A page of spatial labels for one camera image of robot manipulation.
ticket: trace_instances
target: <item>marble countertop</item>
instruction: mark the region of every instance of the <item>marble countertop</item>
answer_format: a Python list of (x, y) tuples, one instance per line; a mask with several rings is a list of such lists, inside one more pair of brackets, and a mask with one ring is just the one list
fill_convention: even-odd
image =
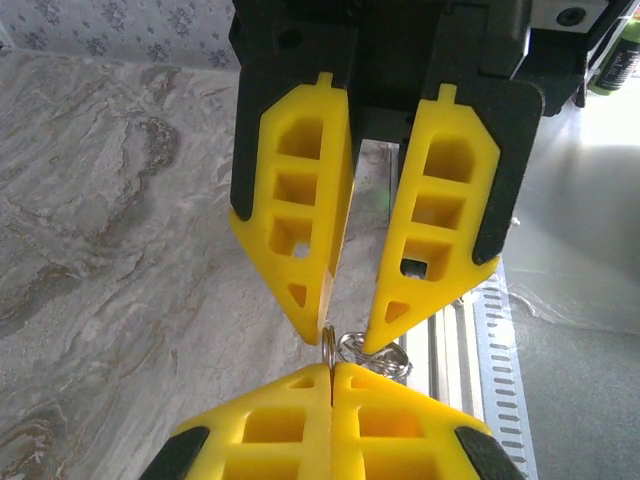
[[(227, 222), (237, 74), (0, 58), (0, 478), (134, 479), (182, 420), (320, 358)], [(330, 321), (388, 218), (365, 144)]]

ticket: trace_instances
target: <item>black rubber pad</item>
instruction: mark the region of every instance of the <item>black rubber pad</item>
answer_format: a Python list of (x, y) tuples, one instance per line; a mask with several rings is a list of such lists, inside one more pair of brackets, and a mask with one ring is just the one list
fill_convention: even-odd
[(171, 437), (140, 480), (184, 480), (208, 436), (208, 428), (194, 427)]
[(456, 437), (480, 480), (524, 480), (495, 438), (471, 427), (456, 428)]

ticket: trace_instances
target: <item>patterned wallpaper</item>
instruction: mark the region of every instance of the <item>patterned wallpaper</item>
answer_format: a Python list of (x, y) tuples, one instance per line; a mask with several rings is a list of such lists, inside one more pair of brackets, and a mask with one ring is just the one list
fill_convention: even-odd
[(231, 0), (0, 0), (17, 48), (133, 62), (238, 68)]

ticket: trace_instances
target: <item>yellow gripper pad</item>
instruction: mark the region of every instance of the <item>yellow gripper pad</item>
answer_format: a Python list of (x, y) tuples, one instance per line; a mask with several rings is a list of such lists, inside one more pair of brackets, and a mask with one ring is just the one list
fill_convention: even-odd
[(354, 364), (330, 378), (312, 365), (185, 422), (141, 480), (522, 478), (481, 421)]
[(260, 119), (254, 209), (231, 227), (303, 340), (317, 344), (353, 193), (347, 92), (321, 73)]
[[(418, 105), (364, 344), (373, 353), (486, 280), (473, 247), (500, 150), (473, 108), (443, 84)], [(410, 270), (407, 267), (421, 266)]]

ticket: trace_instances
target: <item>perforated metal strip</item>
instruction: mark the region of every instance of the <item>perforated metal strip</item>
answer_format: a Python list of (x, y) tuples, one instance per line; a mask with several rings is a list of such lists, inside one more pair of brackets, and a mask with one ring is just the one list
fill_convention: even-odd
[(484, 420), (525, 478), (537, 480), (529, 416), (502, 263), (474, 291)]

